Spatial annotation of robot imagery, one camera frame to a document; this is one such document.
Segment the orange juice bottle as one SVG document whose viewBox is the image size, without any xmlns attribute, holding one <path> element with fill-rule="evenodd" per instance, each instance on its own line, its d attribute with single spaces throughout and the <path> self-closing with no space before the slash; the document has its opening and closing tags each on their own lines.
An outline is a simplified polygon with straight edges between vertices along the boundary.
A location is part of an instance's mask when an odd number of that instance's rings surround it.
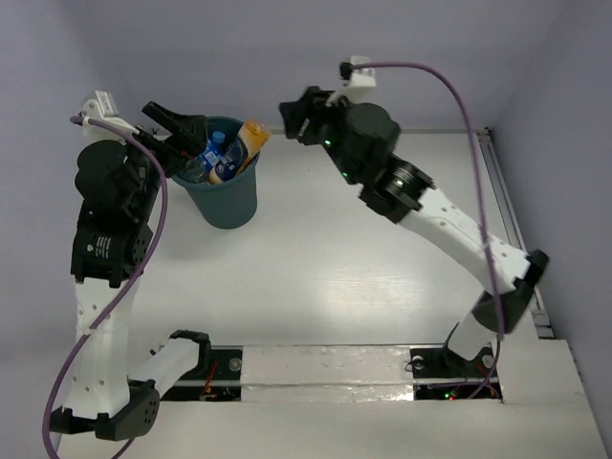
<svg viewBox="0 0 612 459">
<path fill-rule="evenodd" d="M 271 132 L 258 120 L 243 123 L 226 153 L 208 174 L 213 185 L 228 182 L 239 175 L 269 140 Z"/>
</svg>

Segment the blue label bottle white cap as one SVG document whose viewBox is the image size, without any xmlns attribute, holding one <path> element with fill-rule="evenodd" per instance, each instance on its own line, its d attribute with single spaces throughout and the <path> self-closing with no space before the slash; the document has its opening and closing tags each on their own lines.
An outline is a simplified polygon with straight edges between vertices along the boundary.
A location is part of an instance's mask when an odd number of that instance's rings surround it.
<svg viewBox="0 0 612 459">
<path fill-rule="evenodd" d="M 182 172 L 182 177 L 188 183 L 209 184 L 209 175 L 224 154 L 223 145 L 209 142 L 206 149 L 190 160 Z"/>
</svg>

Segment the clear bottle blue label cap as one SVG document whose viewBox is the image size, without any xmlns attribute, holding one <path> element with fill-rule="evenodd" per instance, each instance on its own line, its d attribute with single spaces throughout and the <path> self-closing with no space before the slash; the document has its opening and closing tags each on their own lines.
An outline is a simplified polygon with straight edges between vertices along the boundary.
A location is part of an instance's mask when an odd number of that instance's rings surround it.
<svg viewBox="0 0 612 459">
<path fill-rule="evenodd" d="M 210 139 L 211 139 L 211 141 L 212 141 L 213 143 L 215 143 L 215 144 L 218 144 L 218 145 L 223 145 L 223 144 L 224 144 L 224 142 L 225 142 L 225 139 L 226 139 L 226 135 L 225 135 L 223 132 L 220 132 L 220 131 L 214 131 L 214 132 L 211 134 L 211 138 L 210 138 Z"/>
</svg>

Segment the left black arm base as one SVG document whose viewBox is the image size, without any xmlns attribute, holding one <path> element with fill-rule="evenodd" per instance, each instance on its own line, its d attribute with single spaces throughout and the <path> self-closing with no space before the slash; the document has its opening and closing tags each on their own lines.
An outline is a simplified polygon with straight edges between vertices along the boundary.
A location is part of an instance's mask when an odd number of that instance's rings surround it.
<svg viewBox="0 0 612 459">
<path fill-rule="evenodd" d="M 242 347 L 213 347 L 208 370 L 192 370 L 163 396 L 163 402 L 240 402 Z"/>
</svg>

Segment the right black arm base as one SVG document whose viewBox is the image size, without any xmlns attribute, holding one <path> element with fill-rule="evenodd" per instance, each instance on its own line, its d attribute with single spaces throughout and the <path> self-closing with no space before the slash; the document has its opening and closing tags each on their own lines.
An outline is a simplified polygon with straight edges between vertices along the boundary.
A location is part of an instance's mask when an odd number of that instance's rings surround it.
<svg viewBox="0 0 612 459">
<path fill-rule="evenodd" d="M 489 376 L 493 361 L 490 346 L 482 348 L 471 361 L 456 357 L 440 346 L 413 347 L 404 370 L 412 375 L 415 401 L 499 400 L 502 391 L 496 370 L 478 389 Z"/>
</svg>

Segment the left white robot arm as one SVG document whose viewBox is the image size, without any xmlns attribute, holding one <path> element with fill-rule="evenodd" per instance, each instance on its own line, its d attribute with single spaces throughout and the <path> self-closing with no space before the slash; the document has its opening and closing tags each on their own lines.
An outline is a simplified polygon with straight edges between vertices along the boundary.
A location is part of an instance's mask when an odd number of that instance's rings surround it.
<svg viewBox="0 0 612 459">
<path fill-rule="evenodd" d="M 202 332 L 178 330 L 145 362 L 130 367 L 130 321 L 145 267 L 160 242 L 168 179 L 203 143 L 206 120 L 149 103 L 146 112 L 170 131 L 159 141 L 120 116 L 111 94 L 95 91 L 72 123 L 86 144 L 77 158 L 76 189 L 82 205 L 73 240 L 76 343 L 58 384 L 66 398 L 50 398 L 43 433 L 93 433 L 98 439 L 131 441 L 153 427 L 162 397 L 184 377 L 200 378 L 211 367 L 211 344 Z"/>
</svg>

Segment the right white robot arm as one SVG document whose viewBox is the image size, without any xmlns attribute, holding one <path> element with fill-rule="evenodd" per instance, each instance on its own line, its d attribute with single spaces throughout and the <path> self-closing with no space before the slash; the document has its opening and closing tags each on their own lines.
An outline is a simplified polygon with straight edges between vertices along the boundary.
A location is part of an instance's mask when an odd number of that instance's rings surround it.
<svg viewBox="0 0 612 459">
<path fill-rule="evenodd" d="M 461 375 L 486 344 L 515 329 L 549 257 L 514 248 L 482 230 L 425 172 L 398 157 L 394 150 L 401 129 L 381 106 L 346 97 L 330 102 L 330 96 L 310 86 L 299 99 L 280 103 L 286 137 L 322 146 L 344 180 L 361 186 L 368 208 L 425 238 L 484 289 L 440 352 L 442 367 Z"/>
</svg>

